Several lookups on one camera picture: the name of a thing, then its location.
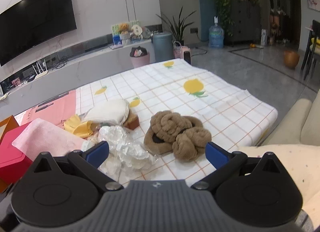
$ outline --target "brown sponge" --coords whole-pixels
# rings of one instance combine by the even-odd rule
[[[123,123],[123,127],[126,127],[131,130],[135,130],[138,126],[140,125],[139,123],[139,117],[137,114],[132,113],[131,110],[129,110],[129,115],[127,120]]]
[[[203,127],[193,127],[177,135],[172,144],[174,156],[182,161],[193,161],[204,153],[205,146],[211,141],[211,133]]]

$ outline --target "potted plant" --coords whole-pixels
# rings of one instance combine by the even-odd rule
[[[175,40],[179,41],[181,43],[181,45],[184,45],[183,32],[187,26],[192,25],[194,23],[194,22],[190,22],[190,23],[185,24],[185,21],[188,17],[190,17],[193,13],[195,13],[196,10],[191,12],[189,15],[187,15],[185,18],[182,19],[181,18],[182,9],[183,9],[183,6],[181,7],[181,10],[179,13],[178,23],[176,22],[174,16],[172,16],[172,19],[173,19],[173,23],[172,23],[170,21],[170,19],[165,14],[163,14],[163,17],[159,16],[158,14],[156,14],[156,15],[159,18],[161,18],[162,21],[170,28]]]
[[[232,32],[229,26],[233,25],[234,22],[231,19],[231,0],[214,0],[218,9],[219,25],[229,35],[232,36]]]

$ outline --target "beige sofa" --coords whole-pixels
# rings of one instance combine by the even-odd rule
[[[298,100],[276,129],[262,142],[320,146],[320,91],[314,102]]]
[[[303,209],[320,225],[320,91],[312,103],[298,100],[260,147],[238,147],[249,157],[274,152],[297,184]]]

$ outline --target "pink towel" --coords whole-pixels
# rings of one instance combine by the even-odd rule
[[[35,119],[12,142],[12,145],[32,161],[41,152],[50,152],[52,156],[63,156],[75,149],[81,149],[89,141],[79,138],[54,124]]]

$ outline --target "gray trash can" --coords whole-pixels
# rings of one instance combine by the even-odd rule
[[[155,33],[153,35],[153,47],[155,49],[156,62],[167,61],[174,58],[171,33]]]

